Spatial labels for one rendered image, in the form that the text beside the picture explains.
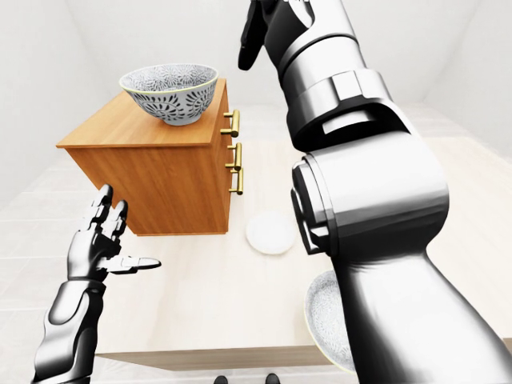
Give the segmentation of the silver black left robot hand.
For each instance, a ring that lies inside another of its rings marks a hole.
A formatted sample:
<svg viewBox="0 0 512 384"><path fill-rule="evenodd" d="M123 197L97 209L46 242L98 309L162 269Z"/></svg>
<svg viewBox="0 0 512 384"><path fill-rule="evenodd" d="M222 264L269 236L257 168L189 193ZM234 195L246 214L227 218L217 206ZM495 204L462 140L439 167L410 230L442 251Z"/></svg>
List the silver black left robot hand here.
<svg viewBox="0 0 512 384"><path fill-rule="evenodd" d="M120 237L126 229L128 204L121 200L111 207L112 186L105 184L87 208L67 255L68 279L105 280L108 273L134 274L158 268L153 258L121 256Z"/></svg>

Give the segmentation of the white plate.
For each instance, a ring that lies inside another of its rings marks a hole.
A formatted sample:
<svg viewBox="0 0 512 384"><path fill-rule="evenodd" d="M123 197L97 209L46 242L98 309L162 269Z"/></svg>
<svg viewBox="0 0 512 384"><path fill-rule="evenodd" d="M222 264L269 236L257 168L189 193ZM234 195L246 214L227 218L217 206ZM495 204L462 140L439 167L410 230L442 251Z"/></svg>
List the white plate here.
<svg viewBox="0 0 512 384"><path fill-rule="evenodd" d="M246 240L261 254L284 254L292 248L296 237L296 224L287 214L275 210L256 214L246 226Z"/></svg>

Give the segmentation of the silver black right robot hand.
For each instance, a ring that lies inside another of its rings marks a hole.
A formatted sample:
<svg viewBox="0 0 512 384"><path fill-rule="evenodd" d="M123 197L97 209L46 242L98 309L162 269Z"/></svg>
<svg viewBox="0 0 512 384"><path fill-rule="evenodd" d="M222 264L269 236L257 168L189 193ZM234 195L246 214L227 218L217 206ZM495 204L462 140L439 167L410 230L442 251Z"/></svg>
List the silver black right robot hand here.
<svg viewBox="0 0 512 384"><path fill-rule="evenodd" d="M276 68L286 50L314 21L307 0L251 0L241 36L238 68L249 70L264 46Z"/></svg>

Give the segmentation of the black white patterned bowl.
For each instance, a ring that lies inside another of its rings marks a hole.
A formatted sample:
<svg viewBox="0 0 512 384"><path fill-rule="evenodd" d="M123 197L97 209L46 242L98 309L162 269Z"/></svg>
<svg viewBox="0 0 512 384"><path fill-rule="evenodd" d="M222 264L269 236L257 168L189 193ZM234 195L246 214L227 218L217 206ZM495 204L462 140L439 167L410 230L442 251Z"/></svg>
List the black white patterned bowl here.
<svg viewBox="0 0 512 384"><path fill-rule="evenodd" d="M304 314L308 331L322 354L341 370L356 374L333 270L318 275L310 284L304 299Z"/></svg>
<svg viewBox="0 0 512 384"><path fill-rule="evenodd" d="M195 63L169 63L129 72L119 85L149 115L171 126L196 122L211 104L218 71Z"/></svg>

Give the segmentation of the wooden cabinet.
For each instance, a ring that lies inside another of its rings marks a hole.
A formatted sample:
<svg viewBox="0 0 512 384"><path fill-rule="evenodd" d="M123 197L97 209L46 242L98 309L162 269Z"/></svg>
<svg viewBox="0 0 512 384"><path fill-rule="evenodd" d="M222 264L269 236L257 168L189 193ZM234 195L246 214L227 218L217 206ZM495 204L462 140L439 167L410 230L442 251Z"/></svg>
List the wooden cabinet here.
<svg viewBox="0 0 512 384"><path fill-rule="evenodd" d="M57 146L113 201L129 204L136 235L224 234L228 231L233 161L226 80L218 80L200 119L170 126L121 92Z"/></svg>

